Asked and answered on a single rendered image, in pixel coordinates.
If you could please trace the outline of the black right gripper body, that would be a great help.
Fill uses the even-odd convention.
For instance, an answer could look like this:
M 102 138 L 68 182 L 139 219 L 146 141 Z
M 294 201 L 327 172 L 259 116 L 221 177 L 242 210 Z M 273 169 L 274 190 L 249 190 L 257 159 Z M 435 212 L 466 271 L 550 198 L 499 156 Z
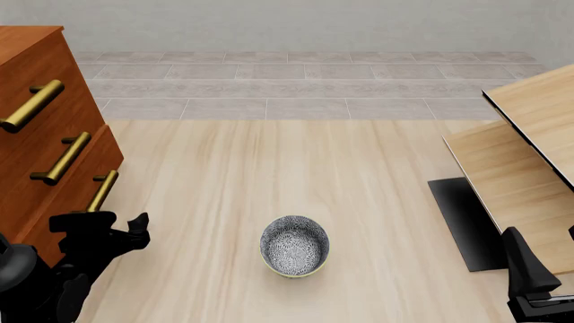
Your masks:
M 574 323 L 574 295 L 509 292 L 507 305 L 517 323 Z

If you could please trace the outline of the pale wooden two-tier shelf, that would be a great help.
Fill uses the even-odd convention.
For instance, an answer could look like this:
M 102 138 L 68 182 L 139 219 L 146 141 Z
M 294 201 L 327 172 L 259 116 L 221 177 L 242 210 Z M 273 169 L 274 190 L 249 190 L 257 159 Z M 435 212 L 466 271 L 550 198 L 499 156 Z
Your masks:
M 443 137 L 498 231 L 574 273 L 574 64 L 483 92 L 501 121 Z

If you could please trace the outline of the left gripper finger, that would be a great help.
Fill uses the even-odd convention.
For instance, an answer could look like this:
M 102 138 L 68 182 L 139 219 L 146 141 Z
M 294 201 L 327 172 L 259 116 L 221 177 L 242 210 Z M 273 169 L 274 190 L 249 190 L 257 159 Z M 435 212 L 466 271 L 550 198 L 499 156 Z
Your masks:
M 139 214 L 135 219 L 127 222 L 128 236 L 131 239 L 149 239 L 149 215 L 146 212 Z
M 74 323 L 80 316 L 89 292 L 90 279 L 86 274 L 65 281 L 57 301 L 57 322 Z

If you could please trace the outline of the patterned grey-white bowl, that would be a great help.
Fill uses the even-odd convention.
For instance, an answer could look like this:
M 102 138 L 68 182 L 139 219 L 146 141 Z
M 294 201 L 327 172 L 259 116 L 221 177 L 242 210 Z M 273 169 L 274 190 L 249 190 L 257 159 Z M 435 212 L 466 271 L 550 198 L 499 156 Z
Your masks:
M 286 215 L 263 230 L 259 250 L 265 264 L 276 274 L 300 279 L 315 274 L 330 251 L 324 228 L 308 217 Z

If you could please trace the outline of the wooden cabinet with drawers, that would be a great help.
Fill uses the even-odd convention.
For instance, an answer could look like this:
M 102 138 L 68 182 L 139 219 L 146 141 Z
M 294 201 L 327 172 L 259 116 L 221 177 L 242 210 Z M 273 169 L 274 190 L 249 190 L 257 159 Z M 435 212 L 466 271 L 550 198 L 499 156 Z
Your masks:
M 0 26 L 0 233 L 50 266 L 59 214 L 102 204 L 124 157 L 59 26 Z

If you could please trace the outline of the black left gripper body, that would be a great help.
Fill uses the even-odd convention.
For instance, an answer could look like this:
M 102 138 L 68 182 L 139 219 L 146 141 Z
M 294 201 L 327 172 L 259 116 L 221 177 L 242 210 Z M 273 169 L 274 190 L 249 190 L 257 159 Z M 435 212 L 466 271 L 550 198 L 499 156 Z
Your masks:
M 58 242 L 64 254 L 59 266 L 72 266 L 84 274 L 101 274 L 114 260 L 127 252 L 144 249 L 151 237 L 147 230 L 70 232 Z

